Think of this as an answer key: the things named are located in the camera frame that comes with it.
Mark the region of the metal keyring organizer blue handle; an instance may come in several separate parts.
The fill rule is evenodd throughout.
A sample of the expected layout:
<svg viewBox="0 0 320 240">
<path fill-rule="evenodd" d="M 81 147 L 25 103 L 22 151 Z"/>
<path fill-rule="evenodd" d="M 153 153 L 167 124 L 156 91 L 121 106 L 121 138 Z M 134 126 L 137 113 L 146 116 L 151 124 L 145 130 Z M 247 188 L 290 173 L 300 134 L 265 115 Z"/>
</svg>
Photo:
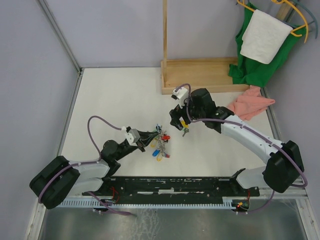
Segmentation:
<svg viewBox="0 0 320 240">
<path fill-rule="evenodd" d="M 155 127 L 158 135 L 153 138 L 150 143 L 150 147 L 154 148 L 152 156 L 160 162 L 163 158 L 170 158 L 171 155 L 167 153 L 166 144 L 171 139 L 171 136 L 167 134 L 166 130 L 163 130 L 162 125 L 156 125 Z"/>
</svg>

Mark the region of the key with green tag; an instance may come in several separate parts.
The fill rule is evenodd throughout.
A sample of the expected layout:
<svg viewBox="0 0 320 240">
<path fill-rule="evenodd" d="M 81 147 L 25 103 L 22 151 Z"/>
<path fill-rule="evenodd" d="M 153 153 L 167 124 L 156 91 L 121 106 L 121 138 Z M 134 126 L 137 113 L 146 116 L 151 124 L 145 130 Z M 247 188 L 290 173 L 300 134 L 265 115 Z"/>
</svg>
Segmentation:
<svg viewBox="0 0 320 240">
<path fill-rule="evenodd" d="M 190 130 L 188 128 L 184 128 L 183 129 L 183 134 L 182 134 L 182 137 L 184 137 Z"/>
</svg>

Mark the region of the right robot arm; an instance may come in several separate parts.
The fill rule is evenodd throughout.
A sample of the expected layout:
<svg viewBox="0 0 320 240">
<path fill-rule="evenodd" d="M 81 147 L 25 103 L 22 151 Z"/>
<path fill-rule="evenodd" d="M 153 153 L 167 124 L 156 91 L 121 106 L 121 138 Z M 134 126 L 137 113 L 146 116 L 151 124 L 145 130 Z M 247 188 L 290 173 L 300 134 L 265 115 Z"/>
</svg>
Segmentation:
<svg viewBox="0 0 320 240">
<path fill-rule="evenodd" d="M 295 181 L 304 178 L 304 165 L 298 145 L 289 140 L 284 143 L 251 128 L 235 113 L 224 106 L 217 106 L 205 88 L 190 90 L 183 84 L 172 91 L 178 102 L 169 112 L 170 124 L 180 131 L 186 125 L 202 122 L 219 134 L 230 137 L 258 156 L 263 167 L 240 169 L 229 183 L 231 193 L 242 195 L 247 189 L 267 185 L 277 193 L 284 193 Z"/>
</svg>

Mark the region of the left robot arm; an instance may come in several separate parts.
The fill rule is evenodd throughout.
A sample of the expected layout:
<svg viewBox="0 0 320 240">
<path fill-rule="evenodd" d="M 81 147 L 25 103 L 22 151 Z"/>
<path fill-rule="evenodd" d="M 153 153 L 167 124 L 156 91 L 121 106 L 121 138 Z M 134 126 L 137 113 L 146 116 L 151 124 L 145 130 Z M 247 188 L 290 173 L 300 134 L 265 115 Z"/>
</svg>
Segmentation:
<svg viewBox="0 0 320 240">
<path fill-rule="evenodd" d="M 158 135 L 158 131 L 139 131 L 128 127 L 125 140 L 121 143 L 106 141 L 97 160 L 76 162 L 59 155 L 30 181 L 29 187 L 38 197 L 38 202 L 49 210 L 60 205 L 65 198 L 85 192 L 106 195 L 111 189 L 106 178 L 119 170 L 119 160 L 136 150 L 145 152 Z"/>
</svg>

